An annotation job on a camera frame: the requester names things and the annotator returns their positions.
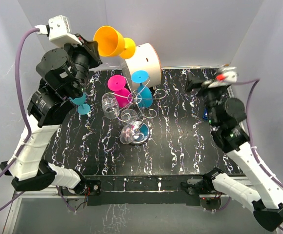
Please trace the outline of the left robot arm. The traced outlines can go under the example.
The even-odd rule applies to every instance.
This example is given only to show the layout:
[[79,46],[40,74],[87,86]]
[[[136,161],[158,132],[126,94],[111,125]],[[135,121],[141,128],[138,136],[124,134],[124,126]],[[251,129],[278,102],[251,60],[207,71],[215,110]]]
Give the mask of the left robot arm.
[[42,158],[53,134],[75,108],[72,100],[83,97],[89,70],[102,63],[98,43],[80,34],[76,37],[78,45],[64,43],[51,49],[36,66],[41,80],[27,107],[25,129],[12,158],[0,164],[4,174],[13,177],[11,184],[18,192],[41,191],[54,185],[80,195],[87,187],[80,172]]

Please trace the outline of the yellow wine glass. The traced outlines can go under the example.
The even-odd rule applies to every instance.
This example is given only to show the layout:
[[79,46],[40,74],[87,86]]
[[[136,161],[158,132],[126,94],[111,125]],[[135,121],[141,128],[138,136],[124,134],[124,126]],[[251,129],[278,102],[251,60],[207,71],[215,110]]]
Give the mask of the yellow wine glass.
[[93,40],[98,43],[98,52],[102,57],[120,56],[122,59],[129,59],[136,51],[136,44],[131,38],[124,38],[109,25],[100,27]]

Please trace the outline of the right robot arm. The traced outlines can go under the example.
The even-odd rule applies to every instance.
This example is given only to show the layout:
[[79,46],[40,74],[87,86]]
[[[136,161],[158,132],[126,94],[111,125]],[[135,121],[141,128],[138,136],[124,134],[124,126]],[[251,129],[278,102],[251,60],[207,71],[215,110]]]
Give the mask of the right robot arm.
[[216,127],[211,132],[214,142],[241,168],[252,188],[219,168],[204,174],[195,184],[181,182],[181,188],[186,193],[193,190],[198,194],[226,194],[251,211],[264,229],[273,232],[283,223],[283,185],[257,155],[250,136],[240,126],[247,118],[248,105],[235,97],[222,98],[223,92],[236,83],[234,72],[221,72],[215,80],[197,79],[187,74],[185,91],[198,89],[197,95],[204,99],[208,122]]

